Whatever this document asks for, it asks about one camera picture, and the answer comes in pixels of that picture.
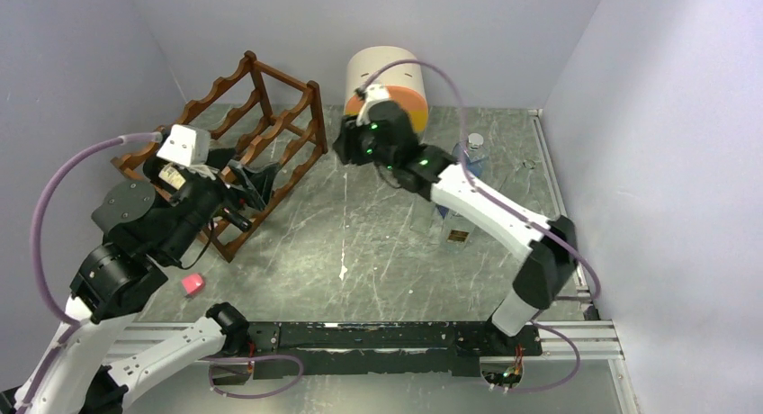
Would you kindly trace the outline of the dark green labelled wine bottle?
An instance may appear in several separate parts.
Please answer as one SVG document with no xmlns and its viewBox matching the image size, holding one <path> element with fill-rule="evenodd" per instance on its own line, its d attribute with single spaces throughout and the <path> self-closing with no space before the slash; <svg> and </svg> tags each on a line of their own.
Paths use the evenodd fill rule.
<svg viewBox="0 0 763 414">
<path fill-rule="evenodd" d="M 142 165 L 142 172 L 151 183 L 171 194 L 179 191 L 186 182 L 174 164 L 159 157 L 149 157 Z"/>
</svg>

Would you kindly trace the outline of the blue glass bottle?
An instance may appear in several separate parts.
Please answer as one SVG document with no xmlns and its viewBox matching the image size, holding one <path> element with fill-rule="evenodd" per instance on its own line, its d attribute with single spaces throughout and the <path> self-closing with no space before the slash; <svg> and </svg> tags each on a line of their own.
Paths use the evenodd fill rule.
<svg viewBox="0 0 763 414">
<path fill-rule="evenodd" d="M 475 177 L 484 179 L 489 172 L 489 152 L 479 133 L 471 133 L 466 140 L 457 142 L 451 154 L 458 161 L 463 158 L 463 164 Z"/>
</svg>

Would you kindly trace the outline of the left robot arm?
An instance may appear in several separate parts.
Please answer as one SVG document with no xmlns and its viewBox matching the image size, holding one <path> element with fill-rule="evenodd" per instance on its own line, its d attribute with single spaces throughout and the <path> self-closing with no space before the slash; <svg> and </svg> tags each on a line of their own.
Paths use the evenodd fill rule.
<svg viewBox="0 0 763 414">
<path fill-rule="evenodd" d="M 254 352 L 249 325 L 228 302 L 211 306 L 181 334 L 107 364 L 114 342 L 180 267 L 195 237 L 219 213 L 232 214 L 238 192 L 269 201 L 280 165 L 230 167 L 234 185 L 186 173 L 179 201 L 168 203 L 145 181 L 115 186 L 93 220 L 103 242 L 84 259 L 70 285 L 64 318 L 44 357 L 21 386 L 3 391 L 4 413 L 121 413 L 148 390 L 208 357 L 246 361 Z"/>
</svg>

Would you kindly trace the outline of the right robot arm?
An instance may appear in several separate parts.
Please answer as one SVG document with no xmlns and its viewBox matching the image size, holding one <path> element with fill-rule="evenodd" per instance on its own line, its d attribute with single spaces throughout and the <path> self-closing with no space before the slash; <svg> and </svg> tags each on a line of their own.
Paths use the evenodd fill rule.
<svg viewBox="0 0 763 414">
<path fill-rule="evenodd" d="M 372 164 L 389 172 L 397 187 L 459 213 L 521 260 L 506 298 L 489 317 L 485 340 L 495 354 L 518 345 L 520 330 L 552 306 L 578 266 L 569 218 L 550 220 L 522 208 L 444 149 L 421 143 L 409 115 L 393 101 L 375 104 L 367 118 L 343 116 L 332 148 L 342 164 Z"/>
</svg>

